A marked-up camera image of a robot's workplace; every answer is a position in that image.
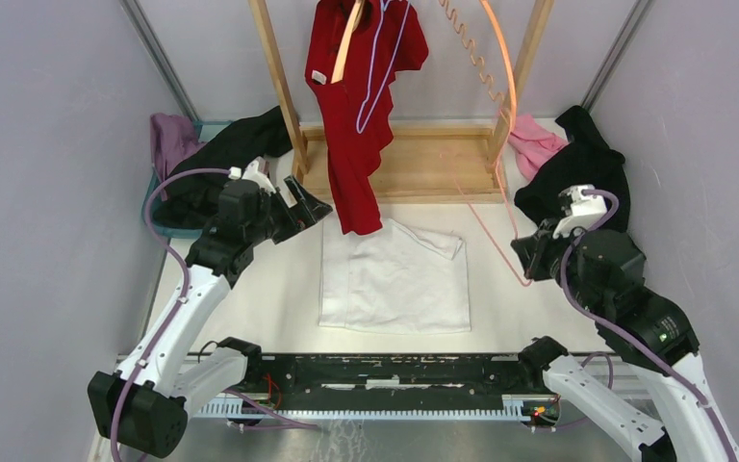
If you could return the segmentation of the black garment on right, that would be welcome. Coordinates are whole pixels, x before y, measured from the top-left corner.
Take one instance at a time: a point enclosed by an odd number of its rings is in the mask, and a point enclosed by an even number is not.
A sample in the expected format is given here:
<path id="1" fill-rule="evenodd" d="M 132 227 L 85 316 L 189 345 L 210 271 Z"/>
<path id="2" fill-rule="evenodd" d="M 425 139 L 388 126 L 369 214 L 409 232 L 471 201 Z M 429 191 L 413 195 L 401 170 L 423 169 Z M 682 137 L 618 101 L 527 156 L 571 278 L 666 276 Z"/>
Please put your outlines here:
<path id="1" fill-rule="evenodd" d="M 517 190 L 515 205 L 539 224 L 546 218 L 562 216 L 559 193 L 574 185 L 591 185 L 619 198 L 618 211 L 603 227 L 626 231 L 631 197 L 624 172 L 625 156 L 608 145 L 589 112 L 580 106 L 570 107 L 555 123 L 565 130 L 570 142 L 539 165 L 528 184 Z"/>

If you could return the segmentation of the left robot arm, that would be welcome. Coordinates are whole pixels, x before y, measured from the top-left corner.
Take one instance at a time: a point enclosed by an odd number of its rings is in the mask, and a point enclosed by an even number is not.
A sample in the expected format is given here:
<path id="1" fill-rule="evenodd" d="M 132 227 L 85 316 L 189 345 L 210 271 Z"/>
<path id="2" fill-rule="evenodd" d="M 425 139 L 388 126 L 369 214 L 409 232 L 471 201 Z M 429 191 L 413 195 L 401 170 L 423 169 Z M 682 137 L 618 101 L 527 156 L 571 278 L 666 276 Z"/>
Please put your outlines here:
<path id="1" fill-rule="evenodd" d="M 142 456 L 167 457 L 179 445 L 190 418 L 236 385 L 242 391 L 263 382 L 259 346 L 236 339 L 185 370 L 191 346 L 209 317 L 253 262 L 265 241 L 285 242 L 332 214 L 330 205 L 289 176 L 295 203 L 261 173 L 231 177 L 187 257 L 175 259 L 182 279 L 154 326 L 113 372 L 97 372 L 88 385 L 89 403 L 111 457 L 121 448 Z"/>

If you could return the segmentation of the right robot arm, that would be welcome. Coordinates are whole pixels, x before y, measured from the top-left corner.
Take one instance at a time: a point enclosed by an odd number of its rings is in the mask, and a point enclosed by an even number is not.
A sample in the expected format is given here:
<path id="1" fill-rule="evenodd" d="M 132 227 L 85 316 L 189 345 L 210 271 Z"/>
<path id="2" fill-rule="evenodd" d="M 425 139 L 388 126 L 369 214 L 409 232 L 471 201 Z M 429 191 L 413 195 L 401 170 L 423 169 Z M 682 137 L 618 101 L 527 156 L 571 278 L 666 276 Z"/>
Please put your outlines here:
<path id="1" fill-rule="evenodd" d="M 520 385 L 530 393 L 549 387 L 562 394 L 636 461 L 739 461 L 739 446 L 709 389 L 693 326 L 677 304 L 646 286 L 643 251 L 626 233 L 578 227 L 559 235 L 555 227 L 547 221 L 511 243 L 526 278 L 556 282 L 572 307 L 595 323 L 646 387 L 660 421 L 645 430 L 606 387 L 566 385 L 560 356 L 520 362 Z"/>

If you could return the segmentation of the pink garment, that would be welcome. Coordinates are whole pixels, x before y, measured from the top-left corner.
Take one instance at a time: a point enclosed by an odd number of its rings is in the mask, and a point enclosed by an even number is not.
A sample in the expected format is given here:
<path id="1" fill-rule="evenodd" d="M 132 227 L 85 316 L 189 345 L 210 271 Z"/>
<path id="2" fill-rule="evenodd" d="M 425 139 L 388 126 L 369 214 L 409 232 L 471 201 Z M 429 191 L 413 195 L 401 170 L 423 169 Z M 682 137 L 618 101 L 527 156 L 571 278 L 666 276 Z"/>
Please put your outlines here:
<path id="1" fill-rule="evenodd" d="M 521 175 L 532 181 L 540 168 L 568 145 L 560 136 L 543 128 L 532 115 L 519 115 L 508 137 L 516 153 Z"/>

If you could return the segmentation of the teal laundry basket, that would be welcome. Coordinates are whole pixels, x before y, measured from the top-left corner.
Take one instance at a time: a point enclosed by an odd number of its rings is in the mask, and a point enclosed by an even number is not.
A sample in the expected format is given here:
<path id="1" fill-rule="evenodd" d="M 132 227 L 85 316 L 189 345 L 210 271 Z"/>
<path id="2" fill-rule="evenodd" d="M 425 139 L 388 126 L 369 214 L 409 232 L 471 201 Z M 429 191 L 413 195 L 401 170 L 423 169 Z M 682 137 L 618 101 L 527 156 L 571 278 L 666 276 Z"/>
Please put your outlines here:
<path id="1" fill-rule="evenodd" d="M 207 141 L 212 140 L 222 129 L 224 129 L 230 123 L 231 123 L 231 120 L 222 120 L 222 121 L 197 120 L 197 121 L 193 121 L 191 123 L 191 126 L 192 126 L 192 130 L 197 140 L 199 142 L 207 142 Z M 155 167 L 155 164 L 151 163 L 151 166 L 152 166 L 152 175 L 150 177 L 149 185 L 147 187 L 146 194 L 142 201 L 142 205 L 140 209 L 141 219 L 145 220 L 146 218 L 150 218 L 154 230 L 159 236 L 162 236 L 164 239 L 196 239 L 198 238 L 201 234 L 200 229 L 183 229 L 183 228 L 167 227 L 167 226 L 160 224 L 158 221 L 154 219 L 153 214 L 164 203 L 160 195 L 158 195 L 153 200 L 149 213 L 146 213 L 146 203 L 148 201 L 148 197 L 154 192 L 154 190 L 161 183 L 161 176 L 159 175 L 158 170 Z"/>

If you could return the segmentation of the white garment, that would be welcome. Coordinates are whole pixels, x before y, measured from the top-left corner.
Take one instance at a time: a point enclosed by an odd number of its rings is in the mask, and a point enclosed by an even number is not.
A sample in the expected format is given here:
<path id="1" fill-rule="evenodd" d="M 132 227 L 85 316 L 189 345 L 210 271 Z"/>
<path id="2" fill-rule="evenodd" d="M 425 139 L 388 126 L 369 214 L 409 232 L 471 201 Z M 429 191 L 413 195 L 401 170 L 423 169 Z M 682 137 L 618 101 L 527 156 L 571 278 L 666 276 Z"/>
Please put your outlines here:
<path id="1" fill-rule="evenodd" d="M 379 230 L 322 228 L 319 326 L 384 335 L 471 331 L 466 242 L 385 218 Z"/>

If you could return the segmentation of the red skirt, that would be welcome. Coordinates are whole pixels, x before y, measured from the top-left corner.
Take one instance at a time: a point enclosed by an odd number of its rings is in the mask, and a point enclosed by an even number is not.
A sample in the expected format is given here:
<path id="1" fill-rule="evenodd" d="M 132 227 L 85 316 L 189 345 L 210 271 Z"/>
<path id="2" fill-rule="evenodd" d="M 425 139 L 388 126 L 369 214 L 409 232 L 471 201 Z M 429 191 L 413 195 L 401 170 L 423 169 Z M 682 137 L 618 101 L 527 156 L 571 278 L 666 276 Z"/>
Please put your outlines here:
<path id="1" fill-rule="evenodd" d="M 368 1 L 357 26 L 351 1 L 317 3 L 304 77 L 322 117 L 330 191 L 343 233 L 368 235 L 382 222 L 370 177 L 393 140 L 390 86 L 418 71 L 429 49 L 410 1 Z"/>

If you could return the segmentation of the black garment in basket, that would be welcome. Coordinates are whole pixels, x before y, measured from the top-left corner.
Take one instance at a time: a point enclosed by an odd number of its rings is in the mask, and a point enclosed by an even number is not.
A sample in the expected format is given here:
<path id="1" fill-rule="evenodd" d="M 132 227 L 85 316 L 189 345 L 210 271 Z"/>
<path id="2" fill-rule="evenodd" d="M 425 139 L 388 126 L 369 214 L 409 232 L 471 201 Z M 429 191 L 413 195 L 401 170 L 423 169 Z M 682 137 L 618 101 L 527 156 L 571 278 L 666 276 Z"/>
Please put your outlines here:
<path id="1" fill-rule="evenodd" d="M 232 121 L 170 173 L 167 179 L 193 172 L 175 180 L 160 193 L 164 203 L 153 214 L 154 219 L 167 227 L 202 229 L 217 212 L 219 194 L 228 181 L 227 175 L 221 173 L 223 169 L 246 167 L 257 157 L 276 159 L 292 149 L 278 106 L 260 115 Z"/>

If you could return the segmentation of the purple garment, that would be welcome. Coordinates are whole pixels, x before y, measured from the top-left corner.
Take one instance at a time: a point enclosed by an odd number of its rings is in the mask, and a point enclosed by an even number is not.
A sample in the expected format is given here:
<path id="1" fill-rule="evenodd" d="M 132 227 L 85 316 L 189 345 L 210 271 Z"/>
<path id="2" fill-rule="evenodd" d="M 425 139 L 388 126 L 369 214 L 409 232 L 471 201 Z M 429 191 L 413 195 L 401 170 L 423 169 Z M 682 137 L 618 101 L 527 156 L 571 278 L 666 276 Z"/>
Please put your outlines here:
<path id="1" fill-rule="evenodd" d="M 159 181 L 167 179 L 180 163 L 205 145 L 192 121 L 183 115 L 153 114 L 149 130 L 151 162 Z"/>

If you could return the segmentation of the wooden hanger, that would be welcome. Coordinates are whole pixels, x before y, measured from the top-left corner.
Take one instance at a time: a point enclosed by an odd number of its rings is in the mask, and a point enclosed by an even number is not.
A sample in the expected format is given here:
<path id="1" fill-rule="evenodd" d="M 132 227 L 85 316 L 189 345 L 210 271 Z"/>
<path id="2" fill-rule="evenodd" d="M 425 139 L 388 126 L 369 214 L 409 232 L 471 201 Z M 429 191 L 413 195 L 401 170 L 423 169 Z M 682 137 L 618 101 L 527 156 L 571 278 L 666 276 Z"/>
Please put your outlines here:
<path id="1" fill-rule="evenodd" d="M 363 10 L 366 6 L 366 0 L 355 0 L 350 10 L 347 21 L 344 25 L 343 36 L 339 45 L 334 68 L 331 74 L 330 82 L 336 84 L 344 78 L 344 70 L 347 56 L 349 53 L 350 43 L 354 32 L 357 30 L 363 16 Z"/>

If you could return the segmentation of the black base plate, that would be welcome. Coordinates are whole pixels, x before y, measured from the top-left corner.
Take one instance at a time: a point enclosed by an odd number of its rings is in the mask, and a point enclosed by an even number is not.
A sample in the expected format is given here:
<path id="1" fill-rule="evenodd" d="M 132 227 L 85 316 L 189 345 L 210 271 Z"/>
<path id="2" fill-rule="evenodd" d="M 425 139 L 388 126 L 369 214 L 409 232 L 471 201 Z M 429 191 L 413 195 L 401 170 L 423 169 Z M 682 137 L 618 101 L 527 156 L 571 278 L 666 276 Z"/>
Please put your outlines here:
<path id="1" fill-rule="evenodd" d="M 483 411 L 550 394 L 517 355 L 484 353 L 266 353 L 234 388 L 281 411 Z"/>

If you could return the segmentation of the wooden clothes rack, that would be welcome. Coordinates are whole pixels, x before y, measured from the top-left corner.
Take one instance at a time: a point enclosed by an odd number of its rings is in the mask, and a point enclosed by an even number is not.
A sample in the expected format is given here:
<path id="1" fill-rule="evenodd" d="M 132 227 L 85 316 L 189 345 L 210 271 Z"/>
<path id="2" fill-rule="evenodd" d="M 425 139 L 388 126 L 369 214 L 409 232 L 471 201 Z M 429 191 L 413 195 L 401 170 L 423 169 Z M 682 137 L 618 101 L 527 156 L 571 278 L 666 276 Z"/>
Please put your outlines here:
<path id="1" fill-rule="evenodd" d="M 310 193 L 330 199 L 324 130 L 322 126 L 301 126 L 268 6 L 263 1 L 252 1 L 249 6 L 292 144 L 292 174 Z M 381 203 L 441 204 L 463 200 L 497 203 L 505 199 L 504 145 L 513 131 L 518 104 L 554 4 L 551 1 L 535 2 L 518 58 L 511 62 L 492 7 L 489 2 L 482 2 L 482 8 L 492 22 L 506 71 L 508 91 L 505 94 L 494 93 L 495 80 L 487 72 L 485 61 L 475 50 L 474 40 L 450 2 L 443 1 L 440 6 L 469 52 L 481 83 L 497 103 L 497 122 L 494 125 L 442 122 L 394 125 L 395 138 L 383 150 L 382 164 L 370 177 Z"/>

